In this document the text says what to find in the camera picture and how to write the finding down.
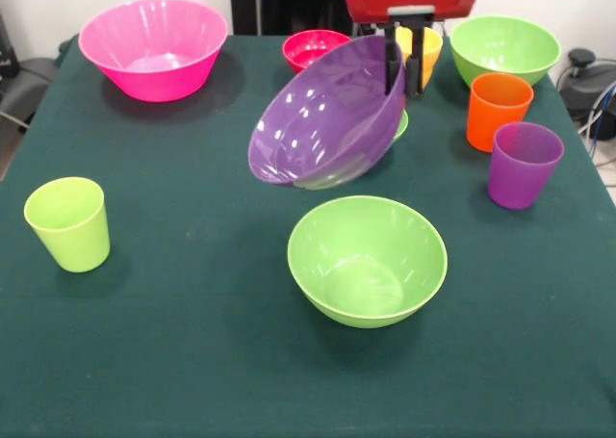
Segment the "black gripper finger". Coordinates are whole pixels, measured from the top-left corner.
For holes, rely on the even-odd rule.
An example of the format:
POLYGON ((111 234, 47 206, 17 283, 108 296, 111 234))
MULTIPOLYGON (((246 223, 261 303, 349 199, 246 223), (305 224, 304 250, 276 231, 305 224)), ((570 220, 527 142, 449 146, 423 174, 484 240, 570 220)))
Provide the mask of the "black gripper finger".
POLYGON ((399 47, 396 40, 396 24, 383 26, 385 38, 385 94, 389 95, 395 84, 400 66, 399 47))
POLYGON ((413 23, 412 51, 406 60, 406 94, 418 96, 423 93, 424 25, 413 23))

